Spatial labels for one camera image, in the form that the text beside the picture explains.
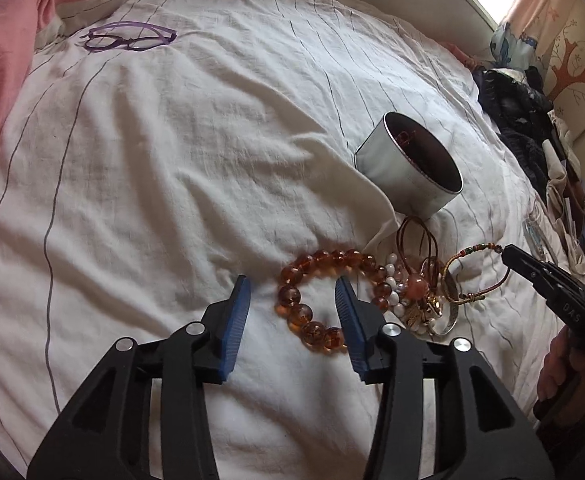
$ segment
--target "brown cord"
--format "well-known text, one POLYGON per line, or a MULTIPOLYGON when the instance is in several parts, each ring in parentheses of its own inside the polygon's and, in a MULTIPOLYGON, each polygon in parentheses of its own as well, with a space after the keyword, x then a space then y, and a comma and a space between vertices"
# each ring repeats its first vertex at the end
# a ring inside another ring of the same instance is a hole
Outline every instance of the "brown cord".
MULTIPOLYGON (((459 260, 460 258, 467 256, 468 254, 474 253, 476 251, 483 251, 485 249, 490 249, 492 251, 495 251, 495 253, 497 253, 497 254, 501 254, 501 252, 504 250, 501 245, 494 244, 494 243, 478 244, 478 245, 473 245, 472 247, 467 247, 467 248, 459 251, 457 254, 455 254, 455 256, 453 256, 450 260, 448 260, 448 262, 444 266, 444 271, 442 272, 442 274, 444 276, 446 275, 446 272, 448 272, 448 268, 451 266, 451 264, 455 260, 459 260)), ((444 296, 446 297, 446 300, 450 301, 450 303, 457 304, 457 305, 462 305, 464 303, 472 303, 473 301, 483 300, 484 298, 486 298, 486 294, 488 294, 489 292, 492 292, 496 288, 503 285, 504 282, 506 281, 506 279, 508 278, 509 274, 510 274, 510 268, 508 268, 508 270, 504 274, 504 277, 501 280, 499 280, 497 283, 495 283, 495 285, 489 286, 488 288, 485 288, 484 290, 480 290, 478 292, 469 292, 468 294, 460 293, 459 300, 455 300, 454 298, 451 298, 445 287, 444 287, 444 296)))
POLYGON ((418 270, 410 267, 406 259, 406 253, 404 250, 404 236, 406 234, 406 227, 408 224, 410 224, 410 222, 416 222, 417 224, 419 224, 420 227, 424 230, 424 234, 426 235, 426 237, 428 237, 428 257, 424 260, 425 262, 428 262, 428 264, 426 265, 427 276, 424 277, 428 281, 430 288, 437 288, 437 282, 439 280, 439 247, 437 245, 437 239, 435 238, 435 235, 433 235, 428 230, 428 227, 426 227, 426 224, 421 218, 417 216, 406 216, 406 218, 404 218, 404 221, 399 226, 397 234, 395 235, 395 245, 397 246, 397 254, 399 254, 399 257, 401 258, 401 261, 404 264, 404 267, 406 267, 406 270, 409 272, 409 274, 419 273, 418 270))

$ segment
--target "amber bead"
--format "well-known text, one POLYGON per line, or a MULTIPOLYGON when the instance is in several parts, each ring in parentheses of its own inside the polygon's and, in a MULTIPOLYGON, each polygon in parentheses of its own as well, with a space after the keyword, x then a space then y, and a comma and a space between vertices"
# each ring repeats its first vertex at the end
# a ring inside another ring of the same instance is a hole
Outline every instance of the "amber bead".
POLYGON ((332 251, 330 256, 332 256, 335 267, 346 267, 346 253, 344 251, 332 251))
POLYGON ((278 297, 282 305, 291 306, 299 303, 299 300, 301 300, 301 292, 294 285, 284 285, 279 289, 278 297))
POLYGON ((357 249, 349 249, 346 251, 346 264, 348 267, 358 269, 362 265, 362 253, 357 249))
POLYGON ((284 285, 297 285, 303 278, 303 270, 299 267, 288 266, 282 269, 281 280, 284 285))
POLYGON ((362 270, 364 272, 373 272, 377 270, 377 260, 372 254, 362 254, 362 270))
POLYGON ((340 328, 332 326, 324 334, 324 346, 329 350, 340 348, 344 345, 344 333, 340 328))
POLYGON ((301 338, 311 346, 323 344, 326 327, 319 321, 311 321, 301 327, 301 338))
POLYGON ((295 326, 304 326, 313 319, 313 310, 306 304, 293 305, 288 312, 288 321, 295 326))
POLYGON ((386 312, 390 307, 390 303, 386 298, 373 298, 372 304, 377 305, 382 312, 386 312))
POLYGON ((320 249, 313 254, 313 258, 315 258, 315 262, 319 269, 328 269, 329 267, 332 267, 332 255, 328 251, 320 249))
POLYGON ((387 298, 388 296, 390 296, 392 291, 393 289, 391 288, 391 286, 385 282, 378 283, 377 285, 375 285, 375 288, 373 288, 373 294, 375 295, 376 298, 387 298))
POLYGON ((377 267, 373 272, 368 274, 368 277, 373 283, 381 283, 386 279, 387 273, 385 267, 377 267))
POLYGON ((410 274, 406 287, 406 298, 409 300, 421 300, 426 296, 430 287, 428 282, 424 279, 421 274, 410 274))
POLYGON ((293 264, 295 267, 299 267, 304 274, 310 274, 317 268, 317 262, 315 258, 310 256, 309 254, 302 254, 299 258, 295 260, 293 264))

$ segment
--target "amber bead bracelet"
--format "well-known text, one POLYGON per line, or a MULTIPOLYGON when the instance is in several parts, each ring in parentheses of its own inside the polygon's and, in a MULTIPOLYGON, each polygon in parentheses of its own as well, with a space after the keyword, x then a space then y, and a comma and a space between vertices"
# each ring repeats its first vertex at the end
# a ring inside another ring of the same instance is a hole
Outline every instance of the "amber bead bracelet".
POLYGON ((386 299, 391 294, 391 287, 385 283, 386 269, 377 264, 371 254, 362 254, 356 249, 348 251, 319 250, 314 254, 302 254, 292 264, 284 267, 281 272, 282 288, 279 289, 278 303, 285 309, 288 323, 299 329, 301 339, 314 348, 334 350, 345 344, 344 335, 340 328, 326 326, 313 321, 313 310, 306 304, 300 303, 301 292, 297 285, 304 276, 312 274, 316 269, 327 270, 335 267, 337 270, 351 269, 363 271, 375 284, 375 304, 382 312, 388 310, 389 302, 386 299))

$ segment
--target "metal tin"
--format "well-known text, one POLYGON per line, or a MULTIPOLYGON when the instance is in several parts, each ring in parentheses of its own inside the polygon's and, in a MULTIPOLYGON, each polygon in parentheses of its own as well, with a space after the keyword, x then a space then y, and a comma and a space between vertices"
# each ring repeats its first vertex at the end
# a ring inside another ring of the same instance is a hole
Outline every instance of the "metal tin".
POLYGON ((395 211, 427 219, 463 189, 461 173, 421 124, 389 112, 355 153, 355 167, 391 200, 395 211))

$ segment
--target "eyeglass temple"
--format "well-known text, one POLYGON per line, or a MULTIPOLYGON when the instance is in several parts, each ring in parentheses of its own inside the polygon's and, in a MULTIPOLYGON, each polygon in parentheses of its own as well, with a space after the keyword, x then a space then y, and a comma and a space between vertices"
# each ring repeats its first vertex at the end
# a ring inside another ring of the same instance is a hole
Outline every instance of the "eyeglass temple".
POLYGON ((157 32, 158 30, 161 30, 163 32, 167 32, 169 34, 175 34, 176 35, 176 30, 173 30, 172 28, 168 28, 168 27, 161 27, 160 25, 154 25, 152 23, 143 23, 143 22, 112 22, 112 23, 106 23, 105 25, 100 25, 99 27, 95 27, 95 28, 90 28, 88 30, 88 34, 86 34, 85 36, 80 36, 80 38, 85 38, 87 37, 89 34, 96 32, 98 30, 104 30, 106 28, 118 28, 118 27, 140 27, 140 28, 147 28, 150 30, 154 30, 155 32, 157 32))

